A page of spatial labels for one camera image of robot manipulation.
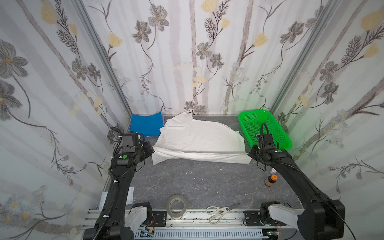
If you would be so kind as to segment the white t-shirt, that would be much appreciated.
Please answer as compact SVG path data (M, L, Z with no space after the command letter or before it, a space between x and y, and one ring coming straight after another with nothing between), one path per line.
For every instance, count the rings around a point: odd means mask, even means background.
M165 123L154 145L153 164L171 159L248 165L245 139L227 125L179 114Z

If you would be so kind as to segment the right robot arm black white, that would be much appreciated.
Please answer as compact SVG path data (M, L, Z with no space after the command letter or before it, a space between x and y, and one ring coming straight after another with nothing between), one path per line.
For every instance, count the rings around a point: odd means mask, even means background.
M349 226L345 222L345 206L332 200L299 169L292 156L270 134L266 123L261 124L258 144L248 155L265 167L270 166L281 175L302 203L303 209L286 207L278 202L263 203L260 221L284 223L295 228L305 240L334 240L344 236Z

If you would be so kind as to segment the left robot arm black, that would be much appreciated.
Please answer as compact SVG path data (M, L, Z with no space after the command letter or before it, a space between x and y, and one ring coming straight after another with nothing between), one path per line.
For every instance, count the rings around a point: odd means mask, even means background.
M133 240L135 231L143 223L152 221L152 207L149 203L132 209L132 224L125 224L126 201L137 165L151 157L155 152L152 144L143 134L130 132L124 134L119 128L111 127L118 134L108 174L111 184L101 213L95 226L86 229L84 240Z

